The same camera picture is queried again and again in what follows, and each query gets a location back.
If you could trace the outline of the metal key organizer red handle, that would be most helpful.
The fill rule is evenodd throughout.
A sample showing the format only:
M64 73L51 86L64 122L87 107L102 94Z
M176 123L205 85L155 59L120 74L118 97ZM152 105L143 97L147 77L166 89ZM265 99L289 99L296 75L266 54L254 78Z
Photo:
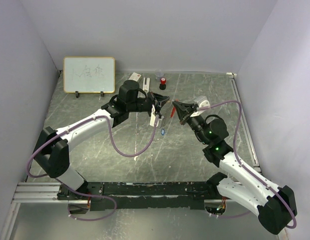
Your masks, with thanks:
M167 123L170 121L171 119L171 114L173 112L173 108L174 105L172 102L167 103L164 108L163 108L163 112L162 112L162 122L161 122L161 127L165 128L165 126L167 125Z

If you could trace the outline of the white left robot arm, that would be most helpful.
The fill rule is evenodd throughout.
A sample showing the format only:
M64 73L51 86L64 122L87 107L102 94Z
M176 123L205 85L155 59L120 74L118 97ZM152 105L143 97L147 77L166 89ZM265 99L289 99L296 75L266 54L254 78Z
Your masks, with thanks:
M27 164L28 176L35 178L29 171L36 161L46 176L66 185L75 199L85 198L88 182L71 167L71 150L102 130L111 132L127 120L130 113L147 113L154 117L153 128L156 129L162 118L160 111L169 100L168 96L143 91L134 80L124 81L118 94L90 116L59 129L43 129Z

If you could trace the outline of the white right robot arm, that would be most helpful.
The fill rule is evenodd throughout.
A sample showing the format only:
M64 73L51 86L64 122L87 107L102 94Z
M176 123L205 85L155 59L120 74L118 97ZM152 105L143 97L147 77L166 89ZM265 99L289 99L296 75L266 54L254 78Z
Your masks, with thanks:
M206 159L239 181L237 184L221 172L215 174L207 186L211 198L223 196L236 201L256 215L260 224L273 235L284 228L296 228L293 190L268 180L239 157L236 147L225 141L229 133L221 117L212 114L210 122L203 118L200 113L208 110L209 106L199 107L195 103L179 101L174 101L173 106L180 124L188 124L199 142L205 145L203 153Z

